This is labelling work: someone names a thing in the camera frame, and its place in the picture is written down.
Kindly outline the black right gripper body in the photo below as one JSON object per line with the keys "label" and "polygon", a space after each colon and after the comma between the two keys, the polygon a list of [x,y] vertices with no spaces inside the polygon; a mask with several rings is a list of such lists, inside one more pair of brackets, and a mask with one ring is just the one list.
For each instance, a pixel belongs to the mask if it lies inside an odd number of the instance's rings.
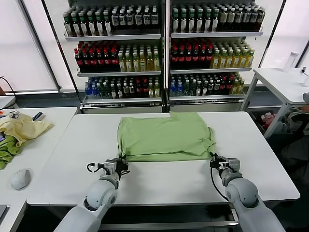
{"label": "black right gripper body", "polygon": [[220,169],[225,169],[227,165],[227,160],[226,159],[214,159],[214,161],[210,161],[210,167],[214,168],[216,170],[220,170]]}

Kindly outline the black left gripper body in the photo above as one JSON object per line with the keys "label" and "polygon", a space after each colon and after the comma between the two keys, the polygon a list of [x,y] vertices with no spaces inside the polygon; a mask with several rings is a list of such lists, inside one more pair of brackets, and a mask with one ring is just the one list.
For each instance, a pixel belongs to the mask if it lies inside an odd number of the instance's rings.
{"label": "black left gripper body", "polygon": [[129,164],[128,162],[124,162],[123,158],[122,161],[119,161],[118,158],[116,159],[116,170],[117,174],[127,174],[129,173]]}

